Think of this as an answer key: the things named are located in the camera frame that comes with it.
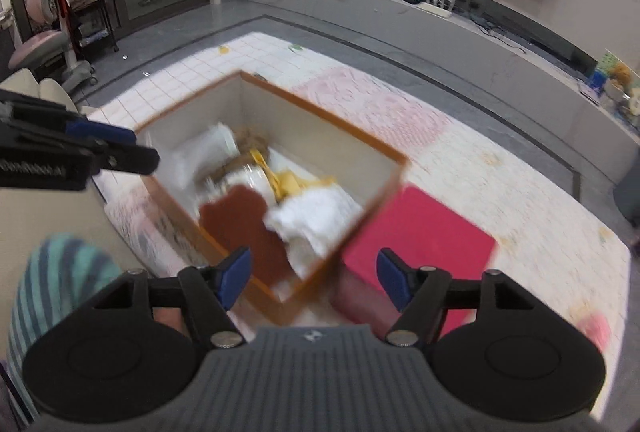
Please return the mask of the white plastic bundle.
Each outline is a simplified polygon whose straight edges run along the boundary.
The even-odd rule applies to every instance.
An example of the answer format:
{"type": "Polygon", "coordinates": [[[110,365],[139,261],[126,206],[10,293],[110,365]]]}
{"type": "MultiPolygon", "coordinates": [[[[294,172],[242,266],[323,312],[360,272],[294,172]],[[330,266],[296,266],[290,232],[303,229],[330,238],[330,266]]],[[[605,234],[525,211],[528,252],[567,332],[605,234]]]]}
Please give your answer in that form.
{"type": "Polygon", "coordinates": [[[163,149],[156,176],[174,189],[189,189],[203,175],[215,172],[239,156],[233,131],[218,122],[172,151],[163,149]]]}

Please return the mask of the brown sponge cake plush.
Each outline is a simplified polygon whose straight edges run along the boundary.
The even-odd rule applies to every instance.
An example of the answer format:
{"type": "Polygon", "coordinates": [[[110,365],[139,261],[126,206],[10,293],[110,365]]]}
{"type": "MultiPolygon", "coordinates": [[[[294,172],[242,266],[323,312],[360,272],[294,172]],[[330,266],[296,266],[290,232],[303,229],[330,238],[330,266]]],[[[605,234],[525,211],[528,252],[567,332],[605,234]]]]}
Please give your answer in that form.
{"type": "Polygon", "coordinates": [[[293,274],[281,238],[266,228],[265,198],[254,189],[235,185],[223,197],[200,207],[198,222],[224,249],[247,247],[252,252],[252,273],[267,286],[293,274]]]}

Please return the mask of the white fluffy towel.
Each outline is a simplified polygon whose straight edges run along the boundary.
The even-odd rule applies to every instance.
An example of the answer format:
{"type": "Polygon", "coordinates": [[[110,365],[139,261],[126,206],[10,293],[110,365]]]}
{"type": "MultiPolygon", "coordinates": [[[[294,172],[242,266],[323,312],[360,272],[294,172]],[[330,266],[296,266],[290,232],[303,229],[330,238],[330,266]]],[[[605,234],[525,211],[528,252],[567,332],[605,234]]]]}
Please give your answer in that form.
{"type": "Polygon", "coordinates": [[[340,185],[312,187],[270,208],[262,222],[285,244],[295,275],[308,278],[363,215],[340,185]]]}

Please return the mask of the brown knotted plush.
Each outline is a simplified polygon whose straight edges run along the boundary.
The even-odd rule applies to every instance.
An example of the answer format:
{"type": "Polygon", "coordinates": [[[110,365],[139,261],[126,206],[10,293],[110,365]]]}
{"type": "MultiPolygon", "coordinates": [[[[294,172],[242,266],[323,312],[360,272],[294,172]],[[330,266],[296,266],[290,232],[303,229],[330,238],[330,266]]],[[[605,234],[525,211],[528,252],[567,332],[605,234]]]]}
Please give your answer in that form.
{"type": "Polygon", "coordinates": [[[268,160],[270,156],[268,141],[262,133],[250,127],[233,129],[232,132],[239,155],[230,158],[218,169],[218,177],[223,177],[228,173],[255,163],[252,156],[253,151],[262,155],[265,160],[268,160]]]}

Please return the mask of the yellow plush banana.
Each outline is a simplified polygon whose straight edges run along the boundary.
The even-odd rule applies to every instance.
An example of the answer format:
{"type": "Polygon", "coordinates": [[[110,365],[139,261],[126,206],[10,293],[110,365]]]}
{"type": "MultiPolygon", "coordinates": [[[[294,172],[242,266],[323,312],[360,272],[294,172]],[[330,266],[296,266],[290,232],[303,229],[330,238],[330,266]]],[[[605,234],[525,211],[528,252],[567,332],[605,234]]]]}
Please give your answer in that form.
{"type": "Polygon", "coordinates": [[[332,177],[306,180],[290,169],[286,169],[283,172],[273,172],[262,153],[257,151],[256,148],[250,150],[250,157],[252,157],[255,165],[265,172],[277,203],[280,203],[285,198],[299,195],[306,189],[315,189],[316,187],[325,187],[336,183],[336,180],[332,177]]]}

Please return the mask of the pink white crochet plush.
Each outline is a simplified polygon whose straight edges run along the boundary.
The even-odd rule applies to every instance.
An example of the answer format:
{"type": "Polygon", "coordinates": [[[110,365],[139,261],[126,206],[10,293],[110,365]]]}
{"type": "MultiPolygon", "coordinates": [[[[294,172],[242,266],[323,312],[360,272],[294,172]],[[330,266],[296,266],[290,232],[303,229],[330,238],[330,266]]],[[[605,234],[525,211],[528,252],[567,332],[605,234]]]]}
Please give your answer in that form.
{"type": "Polygon", "coordinates": [[[611,328],[608,320],[600,312],[592,312],[584,316],[576,324],[576,328],[584,334],[601,353],[606,351],[611,340],[611,328]]]}

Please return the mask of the red plastic container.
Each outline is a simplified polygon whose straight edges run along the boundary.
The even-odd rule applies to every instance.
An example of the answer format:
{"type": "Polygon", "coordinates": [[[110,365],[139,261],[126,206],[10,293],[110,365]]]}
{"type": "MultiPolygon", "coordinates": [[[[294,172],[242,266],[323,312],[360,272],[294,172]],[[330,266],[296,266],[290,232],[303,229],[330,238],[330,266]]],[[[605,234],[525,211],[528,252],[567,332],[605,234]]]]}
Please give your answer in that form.
{"type": "Polygon", "coordinates": [[[422,189],[408,185],[369,220],[342,252],[331,303],[345,319],[382,337],[399,316],[376,274],[376,255],[390,248],[409,267],[433,265],[476,281],[497,248],[494,237],[422,189]]]}

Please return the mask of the pink desk chair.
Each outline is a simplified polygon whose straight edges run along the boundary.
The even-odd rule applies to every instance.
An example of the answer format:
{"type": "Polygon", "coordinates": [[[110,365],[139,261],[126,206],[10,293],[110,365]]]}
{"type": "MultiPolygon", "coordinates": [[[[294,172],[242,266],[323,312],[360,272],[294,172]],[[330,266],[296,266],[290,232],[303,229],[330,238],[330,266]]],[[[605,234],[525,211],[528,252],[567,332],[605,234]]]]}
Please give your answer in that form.
{"type": "Polygon", "coordinates": [[[104,38],[118,48],[105,0],[26,0],[29,21],[42,28],[14,50],[9,70],[35,72],[54,60],[65,60],[62,87],[72,92],[96,82],[96,70],[82,50],[104,38]]]}

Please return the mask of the striped teal trouser leg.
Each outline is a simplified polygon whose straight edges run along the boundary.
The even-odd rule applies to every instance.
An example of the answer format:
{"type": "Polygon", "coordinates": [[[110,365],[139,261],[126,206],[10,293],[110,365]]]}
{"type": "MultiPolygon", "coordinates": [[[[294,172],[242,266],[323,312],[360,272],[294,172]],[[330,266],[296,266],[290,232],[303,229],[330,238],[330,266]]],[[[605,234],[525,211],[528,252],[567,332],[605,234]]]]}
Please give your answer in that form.
{"type": "Polygon", "coordinates": [[[19,428],[38,415],[22,379],[28,349],[120,274],[106,252],[70,234],[47,237],[30,255],[16,289],[6,350],[6,373],[15,388],[9,402],[19,428]]]}

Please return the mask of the orange cardboard box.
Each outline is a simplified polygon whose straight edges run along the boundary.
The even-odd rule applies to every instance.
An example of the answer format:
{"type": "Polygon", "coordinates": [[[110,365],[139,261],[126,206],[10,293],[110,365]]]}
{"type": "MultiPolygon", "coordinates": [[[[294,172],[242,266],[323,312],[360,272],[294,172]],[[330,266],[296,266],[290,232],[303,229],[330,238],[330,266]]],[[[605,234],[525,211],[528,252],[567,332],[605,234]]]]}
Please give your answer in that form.
{"type": "MultiPolygon", "coordinates": [[[[308,278],[300,279],[293,271],[284,281],[267,286],[253,273],[250,275],[244,291],[250,307],[270,322],[292,324],[332,285],[342,251],[363,223],[396,192],[407,157],[346,120],[244,72],[215,81],[162,109],[143,122],[137,133],[160,154],[218,122],[231,130],[250,127],[262,133],[270,151],[266,162],[273,172],[290,169],[306,180],[332,177],[363,209],[360,219],[308,278]]],[[[145,189],[209,263],[219,263],[231,251],[200,226],[201,205],[223,197],[235,185],[262,195],[268,210],[283,201],[276,202],[265,172],[255,163],[223,177],[218,177],[218,170],[203,175],[189,189],[163,184],[156,171],[144,179],[145,189]]]]}

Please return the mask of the white lace tablecloth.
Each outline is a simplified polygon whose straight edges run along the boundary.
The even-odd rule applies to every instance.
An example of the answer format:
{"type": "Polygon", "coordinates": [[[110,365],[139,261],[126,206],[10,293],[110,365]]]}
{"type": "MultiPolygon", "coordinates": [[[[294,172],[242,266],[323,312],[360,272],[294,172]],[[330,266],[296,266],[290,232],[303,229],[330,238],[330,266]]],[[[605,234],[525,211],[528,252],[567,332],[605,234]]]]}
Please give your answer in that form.
{"type": "Polygon", "coordinates": [[[409,157],[406,179],[498,243],[492,258],[571,322],[598,313],[623,351],[631,255],[611,226],[488,137],[409,93],[329,56],[262,33],[198,51],[138,80],[93,118],[131,128],[210,81],[257,74],[379,137],[409,157]]]}

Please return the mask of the white marble tv console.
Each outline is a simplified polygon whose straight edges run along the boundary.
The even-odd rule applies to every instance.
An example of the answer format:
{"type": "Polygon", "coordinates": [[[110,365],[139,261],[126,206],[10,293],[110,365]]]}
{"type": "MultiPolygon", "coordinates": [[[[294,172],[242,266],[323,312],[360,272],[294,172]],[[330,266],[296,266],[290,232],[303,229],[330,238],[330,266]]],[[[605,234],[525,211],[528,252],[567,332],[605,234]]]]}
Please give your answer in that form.
{"type": "Polygon", "coordinates": [[[558,137],[618,182],[639,139],[579,91],[576,78],[532,50],[401,0],[252,0],[341,26],[404,50],[468,81],[558,137]]]}

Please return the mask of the white wifi router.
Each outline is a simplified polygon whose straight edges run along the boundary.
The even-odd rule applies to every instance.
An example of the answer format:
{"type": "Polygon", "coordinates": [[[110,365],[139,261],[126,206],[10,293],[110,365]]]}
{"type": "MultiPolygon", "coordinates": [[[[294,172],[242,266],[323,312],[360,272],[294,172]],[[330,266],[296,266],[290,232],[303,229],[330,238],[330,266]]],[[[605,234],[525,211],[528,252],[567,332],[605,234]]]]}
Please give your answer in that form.
{"type": "Polygon", "coordinates": [[[441,18],[450,18],[456,1],[457,0],[423,0],[418,4],[418,8],[440,16],[441,18]]]}

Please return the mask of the teddy bear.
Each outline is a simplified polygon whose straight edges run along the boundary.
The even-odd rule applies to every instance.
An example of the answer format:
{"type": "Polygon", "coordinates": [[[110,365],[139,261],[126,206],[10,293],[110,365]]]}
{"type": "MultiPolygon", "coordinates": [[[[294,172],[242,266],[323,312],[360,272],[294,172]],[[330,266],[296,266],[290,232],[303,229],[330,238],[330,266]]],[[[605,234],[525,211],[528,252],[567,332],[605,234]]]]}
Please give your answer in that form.
{"type": "Polygon", "coordinates": [[[628,87],[634,81],[634,73],[625,63],[618,61],[611,70],[610,78],[622,87],[628,87]]]}

